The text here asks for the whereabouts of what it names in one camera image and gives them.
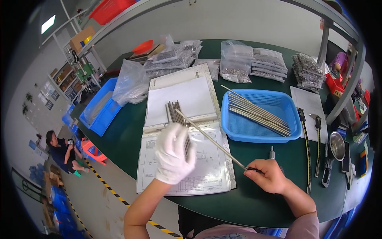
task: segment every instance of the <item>drill press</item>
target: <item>drill press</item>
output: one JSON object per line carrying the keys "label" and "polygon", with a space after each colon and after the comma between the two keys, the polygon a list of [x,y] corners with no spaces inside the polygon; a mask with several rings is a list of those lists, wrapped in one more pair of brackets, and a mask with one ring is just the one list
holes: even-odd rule
{"label": "drill press", "polygon": [[90,88],[88,80],[90,80],[96,86],[101,88],[101,85],[95,76],[95,70],[93,65],[89,61],[87,61],[85,57],[81,57],[81,59],[78,58],[74,50],[72,50],[71,53],[73,55],[74,61],[71,62],[70,65],[72,66],[81,84],[86,85],[86,89],[90,92],[92,90]]}

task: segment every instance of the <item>dark green table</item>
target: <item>dark green table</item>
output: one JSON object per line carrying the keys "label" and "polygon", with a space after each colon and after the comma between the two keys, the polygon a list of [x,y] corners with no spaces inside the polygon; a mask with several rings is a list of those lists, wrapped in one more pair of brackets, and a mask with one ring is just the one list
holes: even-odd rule
{"label": "dark green table", "polygon": [[[220,58],[221,41],[222,40],[204,40],[202,43],[204,47],[200,52],[199,58]],[[224,84],[230,89],[265,89],[281,91],[290,95],[290,86],[296,86],[296,79],[291,71],[291,65],[293,63],[291,56],[297,52],[283,47],[258,42],[242,42],[248,46],[268,48],[281,52],[285,64],[289,69],[288,78],[285,80],[285,83],[280,83],[274,80],[251,76],[252,84],[237,84],[225,81],[219,77],[219,82],[214,82],[219,104],[221,105],[223,95],[226,92],[225,89],[220,87],[220,84]],[[122,65],[122,60],[123,57],[119,57],[109,68],[120,67]],[[325,102],[326,96],[329,93],[328,89],[325,87],[326,85],[324,84],[324,89],[320,91],[322,102]],[[146,103],[147,101],[145,100],[137,105],[126,104],[114,118],[103,137],[99,137],[93,131],[87,129],[81,122],[78,125],[100,151],[135,179],[141,146],[142,128],[146,115]],[[78,118],[83,109],[84,106],[77,105],[71,116],[73,118]],[[281,144],[244,143],[230,139],[228,139],[228,142],[231,154],[239,159],[244,165],[256,158],[268,158],[270,147],[273,146],[275,150],[275,158],[279,165],[284,168],[285,176],[291,179],[302,190],[306,191],[308,166],[304,139],[299,138]],[[314,175],[317,158],[317,142],[309,141],[309,146],[312,157],[312,174]],[[321,155],[323,157],[323,144],[321,144],[321,148]],[[362,150],[362,145],[358,146],[351,144],[351,157],[353,162],[359,160],[359,153]],[[371,173],[372,157],[370,157],[370,155],[369,160],[369,171]],[[316,202],[320,222],[337,218],[343,213],[344,202],[346,199],[346,177],[344,173],[340,172],[340,168],[340,162],[335,161],[333,163],[332,176],[328,188],[324,188],[321,185],[324,170],[323,158],[321,159],[319,177],[312,177],[311,197]],[[230,223],[257,227],[289,227],[295,218],[283,197],[281,195],[273,195],[264,192],[253,181],[245,177],[243,175],[243,170],[235,164],[234,169],[237,189],[227,193],[212,195],[167,198],[192,211]],[[359,187],[359,189],[354,190],[354,193],[359,194],[360,191],[361,193],[364,193],[365,190],[364,187]],[[354,203],[357,203],[357,201],[353,197],[352,202],[349,203],[349,205]]]}

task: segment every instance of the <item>smartphone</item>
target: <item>smartphone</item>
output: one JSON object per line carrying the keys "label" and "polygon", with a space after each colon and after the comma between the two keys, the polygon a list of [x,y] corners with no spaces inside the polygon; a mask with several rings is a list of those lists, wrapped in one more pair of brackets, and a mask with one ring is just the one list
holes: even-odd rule
{"label": "smartphone", "polygon": [[349,148],[349,142],[344,141],[345,143],[345,157],[342,160],[342,172],[349,172],[350,171],[350,148]]}

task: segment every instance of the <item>dark blue shirt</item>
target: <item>dark blue shirt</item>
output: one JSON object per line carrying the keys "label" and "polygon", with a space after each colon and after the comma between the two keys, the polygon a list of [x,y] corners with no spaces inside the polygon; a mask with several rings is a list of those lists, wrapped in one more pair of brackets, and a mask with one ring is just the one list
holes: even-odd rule
{"label": "dark blue shirt", "polygon": [[[65,144],[65,139],[63,138],[58,138],[57,141],[61,147],[51,146],[50,154],[52,155],[52,158],[57,163],[57,165],[66,173],[69,173],[68,166],[67,164],[65,164],[65,154],[66,154],[66,151],[68,150],[69,145]],[[70,152],[69,158],[72,158],[72,157],[74,157],[74,159],[76,158],[74,150],[71,150]]]}

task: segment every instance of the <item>orange stool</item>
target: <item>orange stool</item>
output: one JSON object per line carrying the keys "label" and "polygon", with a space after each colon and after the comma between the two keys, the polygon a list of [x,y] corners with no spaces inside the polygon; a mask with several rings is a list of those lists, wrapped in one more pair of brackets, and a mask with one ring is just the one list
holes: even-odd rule
{"label": "orange stool", "polygon": [[[91,153],[89,149],[93,146],[94,146],[94,153]],[[82,150],[88,155],[90,155],[94,160],[102,163],[103,165],[106,165],[106,163],[104,163],[103,160],[107,159],[107,157],[102,153],[98,155],[97,147],[90,140],[82,141],[81,147],[82,147]]]}

